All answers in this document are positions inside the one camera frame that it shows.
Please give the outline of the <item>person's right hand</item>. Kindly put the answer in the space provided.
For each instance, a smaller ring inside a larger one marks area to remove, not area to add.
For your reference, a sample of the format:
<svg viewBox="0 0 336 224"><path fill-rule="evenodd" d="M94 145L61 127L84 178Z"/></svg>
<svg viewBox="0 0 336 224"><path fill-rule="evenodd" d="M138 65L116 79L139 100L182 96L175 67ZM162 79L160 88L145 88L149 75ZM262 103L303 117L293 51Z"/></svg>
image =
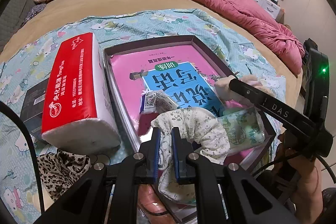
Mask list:
<svg viewBox="0 0 336 224"><path fill-rule="evenodd" d="M297 190L290 197L296 207L295 217L300 223L315 223L323 211L320 162L299 155L288 163L301 176Z"/></svg>

